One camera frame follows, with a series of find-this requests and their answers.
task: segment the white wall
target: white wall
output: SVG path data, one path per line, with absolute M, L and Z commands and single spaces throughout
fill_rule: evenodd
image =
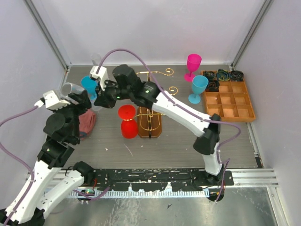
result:
M 149 64 L 232 62 L 263 0 L 33 0 L 73 65 L 127 48 Z M 107 64 L 138 63 L 127 53 Z
M 301 1 L 274 1 L 237 68 L 246 74 L 263 160 L 300 225 Z
M 0 1 L 0 121 L 32 108 L 43 93 L 58 89 L 63 67 L 21 0 Z M 50 111 L 38 109 L 7 122 L 0 140 L 12 153 L 34 166 L 44 143 Z M 27 169 L 0 149 L 0 209 L 6 208 L 25 182 Z

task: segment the gray wooden table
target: gray wooden table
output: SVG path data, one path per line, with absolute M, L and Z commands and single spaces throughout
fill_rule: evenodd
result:
M 89 74 L 91 67 L 73 66 L 67 81 L 80 84 L 80 80 Z M 109 78 L 114 79 L 111 72 L 115 68 L 109 66 Z M 136 72 L 145 71 L 143 66 L 133 66 Z M 187 73 L 185 65 L 154 65 L 152 71 L 164 72 L 166 68 L 172 68 L 174 75 L 164 76 L 155 74 L 160 85 L 165 89 L 176 86 L 178 93 L 175 98 L 185 104 L 204 112 L 202 104 L 191 104 L 188 95 L 192 93 L 191 83 L 184 80 Z M 227 65 L 203 65 L 200 70 L 229 69 Z M 118 117 L 118 109 L 125 104 L 132 104 L 128 100 L 119 101 L 115 108 L 103 108 L 97 112 L 97 121 L 91 135 L 80 145 L 75 146 L 75 151 L 69 158 L 66 166 L 72 166 L 78 161 L 85 161 L 94 168 L 179 168 L 179 167 L 204 167 L 202 156 L 197 153 L 192 145 L 196 137 L 184 126 L 173 121 L 167 116 L 162 116 L 162 134 L 159 138 L 142 139 L 137 136 L 134 139 L 125 139 L 121 135 L 120 125 L 122 120 Z M 241 135 L 234 141 L 226 144 L 221 149 L 221 158 L 231 158 L 229 167 L 257 167 L 253 146 L 249 139 L 247 125 L 237 123 L 241 129 Z M 222 125 L 221 140 L 225 140 L 234 134 L 237 129 Z

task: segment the wooden tray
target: wooden tray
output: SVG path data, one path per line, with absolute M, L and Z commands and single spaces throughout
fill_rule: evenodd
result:
M 244 81 L 220 81 L 218 92 L 203 93 L 203 104 L 207 114 L 216 113 L 222 121 L 252 122 L 256 119 Z

